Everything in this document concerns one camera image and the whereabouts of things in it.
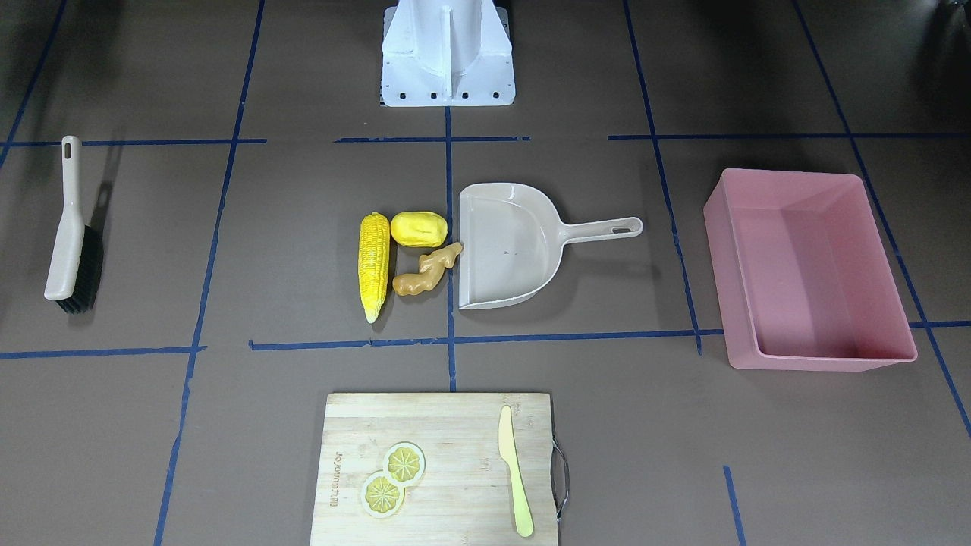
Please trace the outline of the bamboo cutting board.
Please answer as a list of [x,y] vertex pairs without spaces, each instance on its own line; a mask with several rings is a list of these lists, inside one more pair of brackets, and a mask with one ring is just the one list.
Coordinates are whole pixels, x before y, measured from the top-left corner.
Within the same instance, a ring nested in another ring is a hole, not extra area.
[[[514,442],[534,522],[514,528],[497,428],[512,408]],[[552,404],[542,393],[335,393],[326,400],[312,545],[556,545]],[[426,471],[385,519],[362,508],[361,486],[392,445],[422,448]]]

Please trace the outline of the yellow-green plastic knife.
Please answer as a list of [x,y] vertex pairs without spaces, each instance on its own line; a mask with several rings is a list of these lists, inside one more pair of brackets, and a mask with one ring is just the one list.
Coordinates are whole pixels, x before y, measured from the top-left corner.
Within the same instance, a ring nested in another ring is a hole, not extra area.
[[520,537],[531,537],[534,533],[532,512],[520,472],[519,454],[514,442],[512,408],[503,405],[497,425],[497,448],[501,460],[506,463],[512,494],[514,528]]

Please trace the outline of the yellow toy corn cob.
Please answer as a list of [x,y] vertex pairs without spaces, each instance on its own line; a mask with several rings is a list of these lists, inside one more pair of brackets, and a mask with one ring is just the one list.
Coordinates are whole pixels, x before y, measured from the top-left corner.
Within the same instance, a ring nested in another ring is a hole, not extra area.
[[368,324],[374,324],[385,303],[391,259],[391,224],[385,215],[371,213],[360,222],[358,284]]

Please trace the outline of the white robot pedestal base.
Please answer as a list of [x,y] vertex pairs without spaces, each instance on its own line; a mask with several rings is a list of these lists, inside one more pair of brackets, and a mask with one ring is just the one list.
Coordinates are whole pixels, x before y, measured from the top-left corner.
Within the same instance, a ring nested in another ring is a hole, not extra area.
[[379,98],[392,108],[514,103],[507,8],[493,1],[399,1],[384,13]]

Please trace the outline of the lemon slice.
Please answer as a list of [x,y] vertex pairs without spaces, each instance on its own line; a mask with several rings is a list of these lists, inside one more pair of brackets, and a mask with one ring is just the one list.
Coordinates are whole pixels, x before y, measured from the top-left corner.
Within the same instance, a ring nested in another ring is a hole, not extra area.
[[374,472],[361,486],[360,501],[369,516],[385,519],[395,515],[406,498],[406,488],[385,471]]
[[426,473],[426,455],[415,443],[398,442],[384,456],[384,471],[391,483],[402,488],[413,487]]

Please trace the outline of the beige hand brush black bristles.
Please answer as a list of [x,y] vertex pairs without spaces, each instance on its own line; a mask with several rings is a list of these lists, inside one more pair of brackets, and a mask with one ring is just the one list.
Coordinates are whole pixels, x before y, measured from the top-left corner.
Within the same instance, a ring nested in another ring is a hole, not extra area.
[[62,210],[44,290],[46,300],[71,315],[93,308],[103,259],[101,233],[83,217],[80,149],[82,141],[76,136],[61,139]]

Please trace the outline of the lemon slice lower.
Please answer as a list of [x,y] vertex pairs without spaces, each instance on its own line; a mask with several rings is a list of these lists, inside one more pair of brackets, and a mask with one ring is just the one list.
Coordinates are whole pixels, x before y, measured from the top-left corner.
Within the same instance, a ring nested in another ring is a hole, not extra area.
[[406,488],[385,471],[374,472],[361,486],[360,501],[369,516],[385,519],[395,515],[406,498]]

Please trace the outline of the lemon slice upper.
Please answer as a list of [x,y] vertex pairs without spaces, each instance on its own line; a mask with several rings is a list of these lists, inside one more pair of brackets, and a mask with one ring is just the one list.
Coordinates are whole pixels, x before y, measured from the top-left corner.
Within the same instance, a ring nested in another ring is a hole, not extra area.
[[384,471],[391,483],[402,488],[413,487],[426,473],[426,455],[415,443],[398,442],[384,456]]

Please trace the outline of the yellow toy potato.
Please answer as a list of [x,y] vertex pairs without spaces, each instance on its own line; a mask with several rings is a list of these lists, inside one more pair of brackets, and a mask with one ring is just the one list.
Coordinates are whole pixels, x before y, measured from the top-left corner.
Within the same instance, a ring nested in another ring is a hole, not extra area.
[[391,237],[400,246],[439,248],[448,237],[448,223],[430,211],[402,212],[391,220]]

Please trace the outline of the tan toy ginger root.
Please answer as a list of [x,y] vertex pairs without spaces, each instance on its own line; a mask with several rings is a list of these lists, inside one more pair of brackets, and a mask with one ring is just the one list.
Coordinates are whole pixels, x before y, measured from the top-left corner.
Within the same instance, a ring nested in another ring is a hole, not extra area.
[[419,271],[395,276],[392,280],[392,289],[402,297],[433,290],[440,283],[444,273],[455,266],[458,256],[463,251],[464,245],[461,242],[455,242],[420,256]]

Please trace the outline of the pink plastic bin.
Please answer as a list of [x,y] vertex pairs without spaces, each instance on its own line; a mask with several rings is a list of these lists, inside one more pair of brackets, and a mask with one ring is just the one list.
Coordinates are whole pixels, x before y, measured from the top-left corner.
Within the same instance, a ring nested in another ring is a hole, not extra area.
[[866,371],[918,357],[860,177],[728,168],[703,211],[732,367]]

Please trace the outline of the beige plastic dustpan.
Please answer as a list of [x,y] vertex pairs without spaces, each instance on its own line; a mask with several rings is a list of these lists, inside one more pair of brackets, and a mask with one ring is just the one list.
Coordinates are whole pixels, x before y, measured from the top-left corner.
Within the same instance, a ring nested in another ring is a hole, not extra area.
[[569,244],[639,236],[641,218],[568,224],[528,184],[471,184],[459,193],[458,307],[494,309],[530,300],[561,266]]

